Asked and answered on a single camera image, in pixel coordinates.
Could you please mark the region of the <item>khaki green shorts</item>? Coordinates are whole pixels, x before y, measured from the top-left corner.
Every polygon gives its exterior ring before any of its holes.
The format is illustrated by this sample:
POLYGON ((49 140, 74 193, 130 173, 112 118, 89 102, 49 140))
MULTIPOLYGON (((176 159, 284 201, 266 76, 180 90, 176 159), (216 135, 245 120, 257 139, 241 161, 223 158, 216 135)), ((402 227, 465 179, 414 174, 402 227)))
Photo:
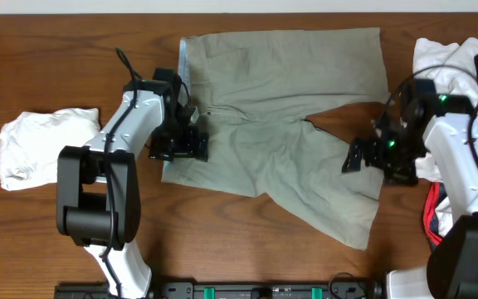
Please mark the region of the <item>khaki green shorts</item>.
POLYGON ((368 246, 383 173, 343 173, 347 143, 308 116, 387 99, 378 28, 185 37, 178 69, 209 134, 208 159, 167 162, 164 182, 267 194, 344 245, 368 246))

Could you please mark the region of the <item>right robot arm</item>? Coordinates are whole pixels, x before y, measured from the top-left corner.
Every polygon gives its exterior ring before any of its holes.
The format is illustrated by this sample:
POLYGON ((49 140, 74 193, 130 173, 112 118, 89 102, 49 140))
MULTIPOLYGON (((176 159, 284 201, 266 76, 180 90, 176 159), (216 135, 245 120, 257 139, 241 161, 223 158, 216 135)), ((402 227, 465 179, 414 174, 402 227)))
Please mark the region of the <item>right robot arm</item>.
POLYGON ((423 267, 391 271, 385 298, 478 298, 478 128, 477 109, 467 96, 438 93, 429 79, 399 86, 401 119, 384 112, 373 122, 376 135, 356 139, 342 170, 363 165, 381 169, 386 180, 413 185, 416 159, 437 162, 453 225, 423 267))

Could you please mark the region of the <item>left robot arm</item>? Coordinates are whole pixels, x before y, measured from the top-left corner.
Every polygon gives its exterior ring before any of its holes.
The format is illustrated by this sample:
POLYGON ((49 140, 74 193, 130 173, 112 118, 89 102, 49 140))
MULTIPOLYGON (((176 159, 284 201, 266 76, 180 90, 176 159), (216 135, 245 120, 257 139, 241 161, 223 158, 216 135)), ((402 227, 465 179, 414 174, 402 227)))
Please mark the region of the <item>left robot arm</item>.
POLYGON ((56 226, 99 263, 103 285, 59 285, 56 298, 147 298, 152 271, 135 236, 141 219, 136 159, 208 159, 208 135, 194 124, 198 110, 180 103, 180 75, 158 68, 133 75, 103 130, 82 146, 65 146, 57 160, 56 226))

